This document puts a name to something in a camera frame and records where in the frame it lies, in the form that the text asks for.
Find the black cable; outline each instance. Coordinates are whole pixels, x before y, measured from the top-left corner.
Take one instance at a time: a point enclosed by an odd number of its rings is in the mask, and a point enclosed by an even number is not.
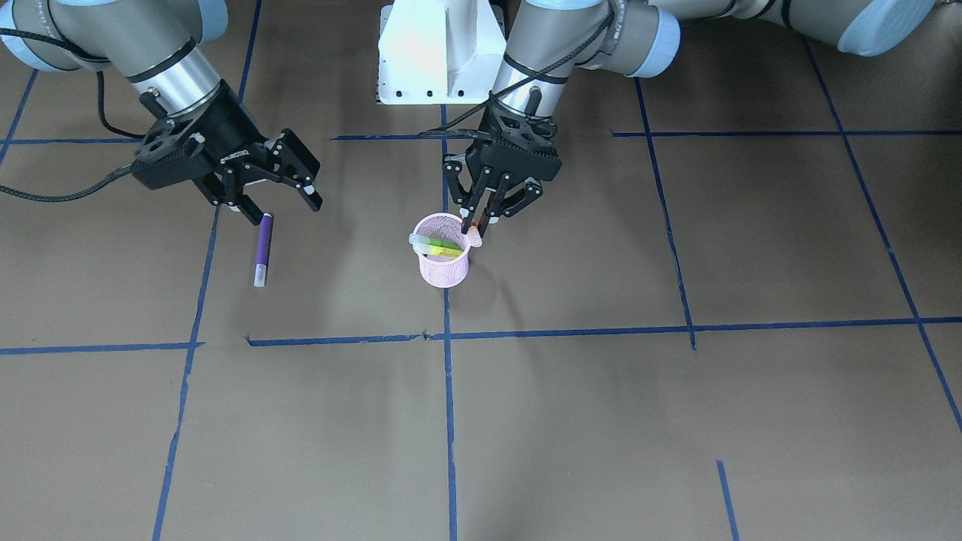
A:
[[[560,66],[562,66],[562,65],[564,65],[564,64],[567,64],[568,62],[570,62],[571,60],[573,60],[575,57],[577,57],[578,55],[580,55],[582,51],[584,51],[585,49],[587,49],[587,48],[588,48],[588,45],[591,45],[592,42],[594,42],[594,41],[598,38],[598,36],[601,36],[601,33],[604,32],[605,30],[607,30],[607,28],[608,28],[609,26],[611,26],[611,23],[614,22],[614,20],[615,20],[615,13],[614,13],[614,12],[608,13],[608,16],[606,16],[606,17],[604,18],[604,20],[601,21],[601,24],[598,25],[598,27],[597,27],[597,29],[595,30],[595,32],[594,32],[593,34],[591,34],[591,36],[590,36],[588,39],[585,39],[584,42],[582,42],[580,45],[578,45],[577,47],[575,47],[570,53],[568,53],[567,55],[565,55],[565,58],[559,60],[558,62],[555,62],[555,63],[552,64],[552,65],[549,65],[549,66],[547,66],[547,67],[544,67],[544,68],[542,68],[542,69],[539,69],[539,70],[536,71],[533,75],[530,75],[530,76],[528,76],[528,77],[525,77],[524,79],[521,79],[520,81],[516,82],[514,85],[511,85],[510,87],[508,87],[508,88],[506,88],[506,89],[504,89],[504,90],[500,90],[498,93],[489,95],[489,96],[488,96],[488,99],[486,99],[486,100],[484,100],[483,102],[475,105],[474,107],[472,107],[471,109],[469,109],[469,110],[468,110],[466,113],[464,113],[463,115],[458,116],[457,118],[455,118],[455,119],[453,119],[453,120],[451,120],[451,121],[449,121],[449,122],[446,122],[446,123],[438,126],[437,128],[432,128],[432,129],[430,129],[430,130],[425,130],[425,131],[419,133],[419,134],[418,134],[418,137],[421,137],[421,138],[426,138],[426,137],[457,137],[457,136],[462,136],[462,135],[470,135],[471,137],[473,137],[473,138],[475,138],[475,139],[480,139],[480,138],[483,137],[483,136],[482,136],[482,134],[481,134],[480,132],[478,132],[477,130],[451,130],[451,128],[454,127],[454,126],[456,126],[456,125],[458,125],[458,124],[460,124],[462,121],[464,121],[465,118],[468,118],[469,116],[474,115],[474,114],[477,113],[478,111],[481,111],[482,109],[488,107],[488,105],[490,105],[491,103],[493,103],[497,98],[503,96],[504,94],[507,94],[507,93],[509,93],[509,92],[513,92],[513,91],[515,91],[515,90],[517,90],[517,89],[520,89],[521,87],[523,87],[524,85],[527,85],[527,84],[530,83],[531,81],[534,81],[534,80],[537,79],[538,77],[541,77],[542,75],[547,75],[548,73],[554,71],[554,70],[557,69],[558,67],[560,67]]]
[[[92,61],[105,61],[107,59],[92,57],[90,53],[77,46],[70,41],[65,39],[56,39],[43,34],[37,34],[34,32],[25,32],[23,30],[16,30],[14,28],[0,28],[0,36],[13,36],[20,39],[32,39],[34,41],[42,41],[44,43],[49,43],[56,47],[73,53],[74,55]],[[120,128],[113,127],[107,121],[107,114],[104,112],[104,74],[101,71],[97,71],[97,115],[100,118],[100,125],[102,125],[107,131],[118,134],[123,137],[129,137],[133,139],[143,139],[145,136],[143,134],[134,134],[128,131],[121,130]]]
[[[72,193],[70,195],[36,195],[34,193],[21,192],[20,190],[14,190],[7,186],[0,185],[0,193],[6,193],[14,197],[19,197],[21,199],[27,199],[30,201],[36,201],[38,203],[66,203],[67,201],[76,201],[77,199],[82,199],[88,195],[98,192],[101,188],[112,183],[114,180],[124,177],[131,172],[131,164],[124,167],[119,167],[110,172],[104,177],[104,180],[94,184],[93,186],[82,190],[77,193]]]
[[[83,58],[83,59],[95,60],[95,61],[97,61],[97,60],[107,60],[107,59],[101,59],[101,58],[92,57],[92,56],[90,55],[90,53],[88,53],[88,52],[85,51],[84,49],[80,48],[79,46],[77,46],[77,45],[75,45],[75,44],[73,44],[73,43],[71,43],[71,42],[69,42],[69,41],[67,41],[67,40],[65,40],[65,39],[51,38],[51,37],[49,37],[49,36],[45,36],[45,35],[43,35],[43,34],[37,34],[37,33],[35,33],[35,32],[25,32],[25,31],[23,31],[23,30],[17,30],[17,29],[15,29],[15,28],[0,28],[0,36],[13,36],[14,38],[32,39],[32,40],[34,40],[34,41],[43,41],[44,43],[50,43],[51,45],[54,45],[54,46],[60,47],[61,49],[70,51],[71,53],[73,53],[73,54],[75,54],[75,55],[77,55],[78,57]]]
[[[100,117],[100,125],[107,129],[107,131],[118,134],[123,137],[129,137],[132,139],[143,139],[147,137],[146,134],[134,134],[120,128],[113,127],[107,121],[107,114],[104,112],[104,72],[97,71],[97,115]]]

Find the green highlighter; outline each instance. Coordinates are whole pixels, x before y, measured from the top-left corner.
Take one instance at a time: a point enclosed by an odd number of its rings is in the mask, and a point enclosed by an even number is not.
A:
[[[452,250],[459,250],[459,251],[461,250],[461,247],[455,243],[450,243],[448,241],[439,241],[438,239],[431,239],[429,237],[425,237],[424,235],[411,234],[411,236],[408,237],[408,242],[411,243],[412,245],[431,245],[431,246],[440,246],[442,248],[448,248]]]

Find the marker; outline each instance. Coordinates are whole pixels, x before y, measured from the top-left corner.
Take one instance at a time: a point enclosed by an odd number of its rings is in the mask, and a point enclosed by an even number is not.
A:
[[[267,260],[270,259],[270,235],[274,231],[274,217],[265,213],[261,219],[261,233],[257,240],[257,265],[254,266],[254,287],[263,288],[267,282]]]
[[[424,235],[411,234],[411,236],[408,237],[408,242],[411,243],[412,245],[422,244],[422,245],[440,246],[442,248],[450,248],[452,250],[461,249],[461,247],[456,243],[452,243],[449,241],[441,241],[438,239],[431,239],[431,238],[425,237]]]
[[[441,257],[449,257],[454,259],[464,253],[460,249],[443,248],[440,246],[431,246],[423,243],[414,243],[411,245],[414,251],[424,255],[440,255]]]

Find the brown floor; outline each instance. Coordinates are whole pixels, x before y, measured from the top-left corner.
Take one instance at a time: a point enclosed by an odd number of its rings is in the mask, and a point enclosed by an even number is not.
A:
[[[323,163],[317,214],[251,190],[266,288],[189,184],[0,195],[0,540],[959,538],[962,6],[873,59],[725,19],[576,73],[561,173],[443,292],[405,242],[443,145],[335,139],[440,123],[373,100],[384,3],[229,2],[205,45]],[[0,66],[0,184],[131,160],[90,73]]]

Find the yellow highlighter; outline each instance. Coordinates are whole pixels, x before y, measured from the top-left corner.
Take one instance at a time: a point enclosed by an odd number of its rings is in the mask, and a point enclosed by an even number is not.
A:
[[[415,252],[423,255],[437,255],[441,257],[449,257],[454,259],[460,256],[463,252],[460,249],[445,248],[442,246],[431,246],[424,243],[412,243],[411,247]]]

